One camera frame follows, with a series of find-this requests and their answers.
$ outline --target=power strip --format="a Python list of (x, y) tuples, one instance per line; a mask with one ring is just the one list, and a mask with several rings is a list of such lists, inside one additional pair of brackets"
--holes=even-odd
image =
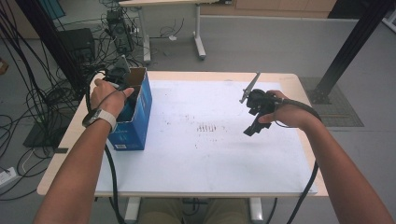
[(0, 174), (0, 188), (4, 187), (5, 185), (11, 183), (18, 178), (17, 173), (15, 173), (14, 167), (10, 167), (7, 170), (8, 172), (3, 171)]

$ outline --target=white table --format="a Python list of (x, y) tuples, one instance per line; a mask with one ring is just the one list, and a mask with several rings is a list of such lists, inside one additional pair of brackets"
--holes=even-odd
[[(120, 196), (299, 196), (315, 160), (304, 133), (273, 124), (269, 130), (262, 130), (252, 137), (242, 134), (254, 116), (249, 115), (246, 106), (238, 100), (242, 89), (254, 76), (253, 73), (149, 71), (153, 106), (146, 148), (129, 152), (111, 150), (119, 178)], [(200, 89), (207, 86), (206, 92), (211, 94), (194, 96), (192, 93), (199, 91), (194, 89), (194, 83)], [(293, 74), (262, 74), (255, 86), (265, 91), (266, 88), (277, 87), (290, 98), (309, 104), (299, 79)], [(180, 95), (181, 91), (191, 91), (186, 96), (190, 98), (192, 95), (195, 105), (185, 106), (183, 101), (186, 97)], [(163, 104), (165, 94), (174, 101), (171, 106)], [(221, 104), (215, 98), (227, 102)], [(223, 113), (223, 105), (233, 108), (230, 115)], [(84, 130), (80, 124), (86, 113), (83, 103), (59, 147), (71, 148), (75, 144)], [(39, 194), (47, 193), (66, 156), (54, 155), (37, 188)], [(105, 156), (96, 196), (112, 195), (110, 178)], [(317, 193), (311, 195), (328, 196), (320, 172), (315, 185), (313, 191)]]
[(200, 16), (202, 3), (214, 3), (219, 0), (133, 0), (120, 2), (121, 7), (135, 7), (139, 15), (140, 27), (143, 37), (143, 61), (145, 63), (151, 62), (150, 46), (149, 46), (149, 35), (146, 31), (144, 8), (151, 8), (151, 13), (163, 13), (168, 12), (172, 16), (172, 11), (178, 10), (177, 5), (195, 5), (194, 17), (195, 17), (195, 32), (193, 32), (196, 47), (198, 49), (198, 55), (203, 60), (206, 57), (204, 45), (202, 44), (200, 36)]

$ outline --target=black pole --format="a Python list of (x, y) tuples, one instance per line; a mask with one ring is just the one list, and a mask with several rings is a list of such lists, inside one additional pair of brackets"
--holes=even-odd
[(325, 75), (315, 87), (308, 91), (308, 97), (313, 104), (328, 104), (328, 95), (335, 83), (361, 50), (364, 43), (385, 17), (394, 0), (373, 0), (353, 28), (343, 47), (338, 51)]
[(86, 86), (85, 80), (60, 40), (57, 29), (50, 16), (38, 0), (16, 0), (16, 2), (33, 28), (35, 28), (35, 31), (46, 45), (53, 59), (64, 72), (78, 99), (81, 99)]

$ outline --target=person's left hand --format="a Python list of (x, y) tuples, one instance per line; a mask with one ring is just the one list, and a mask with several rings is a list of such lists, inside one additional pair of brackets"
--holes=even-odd
[(100, 78), (97, 78), (94, 83), (96, 87), (93, 88), (91, 95), (91, 108), (95, 109), (99, 106), (115, 118), (118, 117), (126, 98), (134, 92), (134, 88), (117, 91), (110, 83)]

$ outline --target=black stand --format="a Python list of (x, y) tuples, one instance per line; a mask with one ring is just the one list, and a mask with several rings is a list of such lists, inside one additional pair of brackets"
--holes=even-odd
[(346, 39), (343, 47), (338, 51), (335, 59), (323, 76), (322, 80), (312, 91), (307, 91), (308, 98), (313, 104), (329, 104), (328, 95), (335, 83), (347, 70), (347, 67), (358, 54), (361, 47), (373, 33), (378, 24), (390, 9), (393, 0), (374, 0), (359, 19), (355, 28)]

